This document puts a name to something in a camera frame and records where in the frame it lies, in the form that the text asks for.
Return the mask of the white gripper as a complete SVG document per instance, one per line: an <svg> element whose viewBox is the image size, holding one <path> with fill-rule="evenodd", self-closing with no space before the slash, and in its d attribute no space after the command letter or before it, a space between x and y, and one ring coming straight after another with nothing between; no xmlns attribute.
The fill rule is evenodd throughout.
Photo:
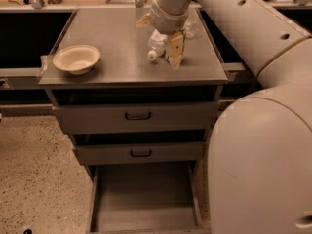
<svg viewBox="0 0 312 234"><path fill-rule="evenodd" d="M153 0L150 14L143 15L136 22L136 27L142 28L152 24L161 34L169 35L165 43L166 59L171 68L177 70L183 60L184 35L181 30L188 17L188 4L181 8L176 7L176 12L171 12L173 8L173 5L168 9L162 8L157 0Z"/></svg>

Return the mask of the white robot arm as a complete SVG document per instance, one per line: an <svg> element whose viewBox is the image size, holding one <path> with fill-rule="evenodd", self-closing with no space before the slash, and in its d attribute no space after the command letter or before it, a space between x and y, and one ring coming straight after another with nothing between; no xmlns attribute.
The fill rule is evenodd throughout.
<svg viewBox="0 0 312 234"><path fill-rule="evenodd" d="M262 0L153 0L143 23L181 32L197 1L261 90L230 104L209 142L213 234L312 234L312 37Z"/></svg>

